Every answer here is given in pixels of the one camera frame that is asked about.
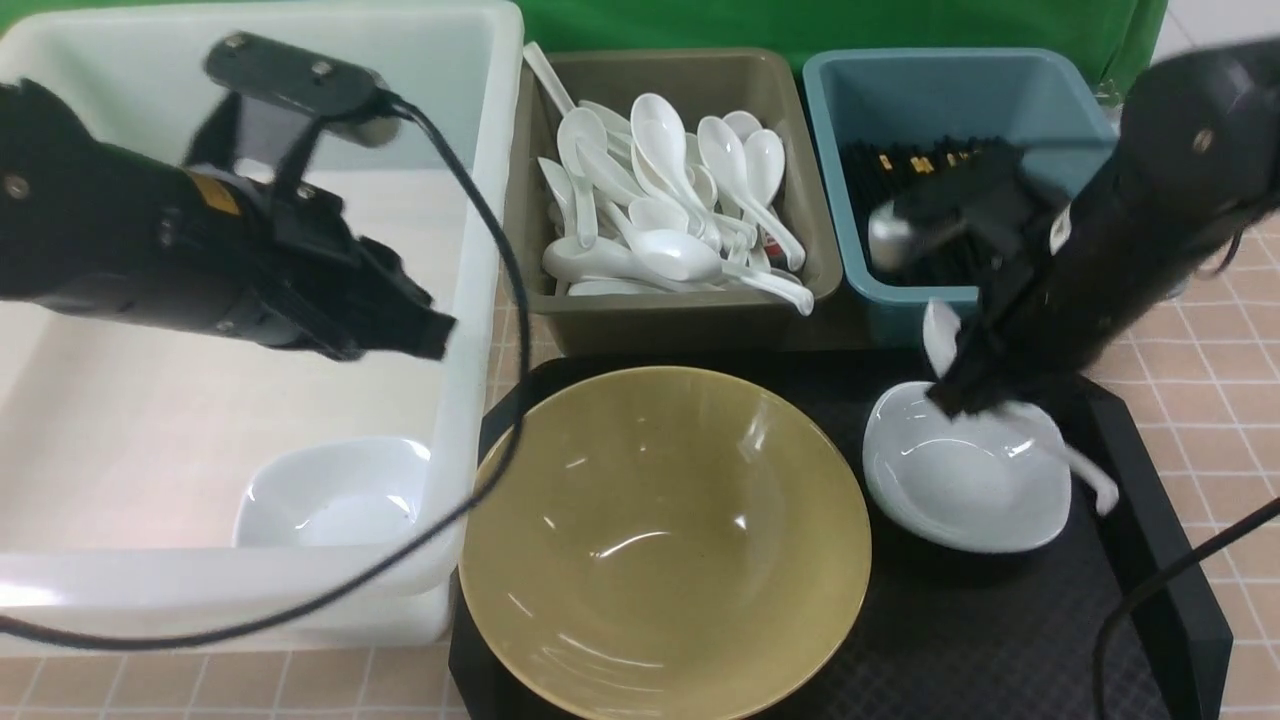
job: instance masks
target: yellow label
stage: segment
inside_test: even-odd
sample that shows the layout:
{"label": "yellow label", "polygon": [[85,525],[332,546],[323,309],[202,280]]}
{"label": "yellow label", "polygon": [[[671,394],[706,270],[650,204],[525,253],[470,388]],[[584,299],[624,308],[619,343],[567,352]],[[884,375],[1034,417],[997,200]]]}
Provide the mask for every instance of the yellow label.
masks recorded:
{"label": "yellow label", "polygon": [[209,205],[214,210],[227,213],[228,215],[239,217],[239,205],[236,204],[236,197],[229,190],[223,187],[223,183],[215,181],[211,177],[193,173],[186,170],[191,176],[192,182],[196,183],[196,190],[205,199],[205,205]]}

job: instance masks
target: white bowl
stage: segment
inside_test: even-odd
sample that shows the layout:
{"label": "white bowl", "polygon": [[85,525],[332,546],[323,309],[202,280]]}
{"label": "white bowl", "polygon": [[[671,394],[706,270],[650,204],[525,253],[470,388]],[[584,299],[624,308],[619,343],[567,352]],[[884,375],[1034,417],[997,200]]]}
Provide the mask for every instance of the white bowl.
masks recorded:
{"label": "white bowl", "polygon": [[[863,469],[881,510],[924,539],[969,552],[1023,552],[1056,538],[1071,509],[1066,462],[995,418],[947,419],[924,397],[931,384],[888,389],[867,423]],[[1007,411],[1062,445],[1039,407]]]}
{"label": "white bowl", "polygon": [[406,537],[421,511],[431,452],[411,439],[364,438],[301,450],[253,477],[236,547],[378,544]]}

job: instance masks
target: yellow bowl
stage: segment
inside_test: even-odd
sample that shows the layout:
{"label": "yellow bowl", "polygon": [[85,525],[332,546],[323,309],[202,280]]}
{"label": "yellow bowl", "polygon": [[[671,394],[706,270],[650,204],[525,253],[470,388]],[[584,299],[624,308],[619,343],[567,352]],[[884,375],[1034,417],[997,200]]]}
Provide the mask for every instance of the yellow bowl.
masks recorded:
{"label": "yellow bowl", "polygon": [[641,368],[534,409],[460,571],[485,641],[547,701],[588,720],[730,720],[840,647],[870,525],[852,470],[792,405]]}

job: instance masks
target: brown plastic tray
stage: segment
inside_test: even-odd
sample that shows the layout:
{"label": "brown plastic tray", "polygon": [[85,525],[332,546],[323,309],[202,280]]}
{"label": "brown plastic tray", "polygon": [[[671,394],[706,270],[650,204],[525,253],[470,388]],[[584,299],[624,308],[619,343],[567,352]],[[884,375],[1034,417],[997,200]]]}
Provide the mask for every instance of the brown plastic tray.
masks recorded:
{"label": "brown plastic tray", "polygon": [[[755,49],[627,50],[549,56],[570,95],[623,117],[644,92],[671,101],[686,123],[748,110],[786,146],[787,173],[776,208],[808,251],[800,273],[819,306],[844,279],[836,231],[804,106],[782,56]],[[550,191],[538,158],[558,160],[559,113],[526,67],[516,106],[506,229],[516,245],[534,314],[547,318],[566,355],[686,352],[781,347],[803,320],[791,305],[754,290],[682,295],[564,297],[541,269],[556,240],[547,217]]]}

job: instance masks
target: green backdrop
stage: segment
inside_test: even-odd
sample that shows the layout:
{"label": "green backdrop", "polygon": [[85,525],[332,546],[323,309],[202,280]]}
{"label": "green backdrop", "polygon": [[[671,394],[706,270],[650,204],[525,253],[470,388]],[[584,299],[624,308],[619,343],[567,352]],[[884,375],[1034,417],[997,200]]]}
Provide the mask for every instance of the green backdrop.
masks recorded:
{"label": "green backdrop", "polygon": [[[170,0],[0,0],[0,27],[46,10]],[[1151,61],[1167,0],[517,0],[548,51],[758,46],[799,69],[842,47],[1029,46],[1125,91]]]}

